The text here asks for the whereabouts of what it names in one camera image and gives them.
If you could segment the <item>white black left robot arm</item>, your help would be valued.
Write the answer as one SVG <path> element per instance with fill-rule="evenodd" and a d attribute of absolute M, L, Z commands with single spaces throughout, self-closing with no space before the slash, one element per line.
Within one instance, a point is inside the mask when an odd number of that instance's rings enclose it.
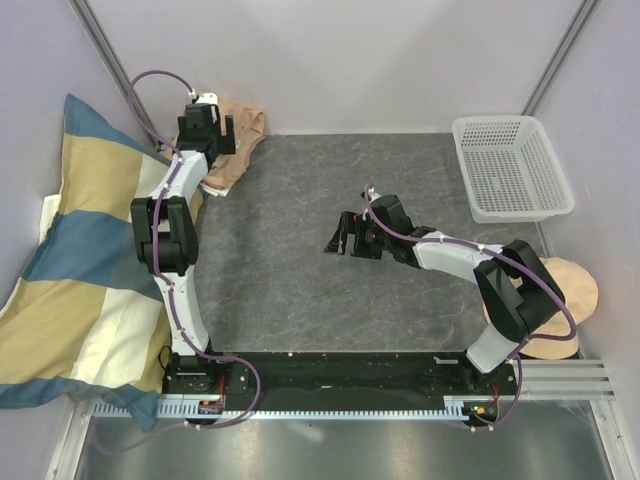
<path fill-rule="evenodd" d="M 210 338 L 195 290 L 199 243 L 190 202 L 220 155 L 236 151 L 234 121 L 220 114 L 213 93 L 197 96 L 178 118 L 177 152 L 159 185 L 130 207 L 136 256 L 161 292 L 171 327 L 171 348 L 182 357 L 203 355 Z"/>

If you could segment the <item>beige t shirt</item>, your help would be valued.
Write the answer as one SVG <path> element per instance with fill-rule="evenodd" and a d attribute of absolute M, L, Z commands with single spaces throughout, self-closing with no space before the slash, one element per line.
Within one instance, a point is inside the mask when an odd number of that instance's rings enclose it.
<path fill-rule="evenodd" d="M 247 171 L 255 147 L 266 138 L 266 115 L 258 108 L 224 98 L 219 107 L 223 116 L 233 117 L 235 153 L 219 156 L 201 186 L 210 195 L 226 196 Z"/>

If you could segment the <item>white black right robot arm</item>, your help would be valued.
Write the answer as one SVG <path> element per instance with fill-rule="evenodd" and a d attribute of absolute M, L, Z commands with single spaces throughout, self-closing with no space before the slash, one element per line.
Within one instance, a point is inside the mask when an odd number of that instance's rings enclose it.
<path fill-rule="evenodd" d="M 341 213 L 336 232 L 324 251 L 344 255 L 353 236 L 353 257 L 379 260 L 384 252 L 416 269 L 435 270 L 475 284 L 489 316 L 489 325 L 466 349 L 467 362 L 458 381 L 467 392 L 483 392 L 494 370 L 533 339 L 568 341 L 576 322 L 565 297 L 540 257 L 525 241 L 489 245 L 448 236 L 434 228 L 415 226 L 395 195 L 362 194 L 361 213 Z"/>

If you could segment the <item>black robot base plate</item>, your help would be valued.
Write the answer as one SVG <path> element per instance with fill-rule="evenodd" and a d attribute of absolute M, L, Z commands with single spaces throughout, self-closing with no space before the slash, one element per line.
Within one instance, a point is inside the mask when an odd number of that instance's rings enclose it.
<path fill-rule="evenodd" d="M 494 401 L 515 394 L 504 363 L 480 374 L 462 352 L 244 352 L 237 360 L 172 356 L 165 394 L 223 403 L 230 414 L 437 412 L 452 397 Z"/>

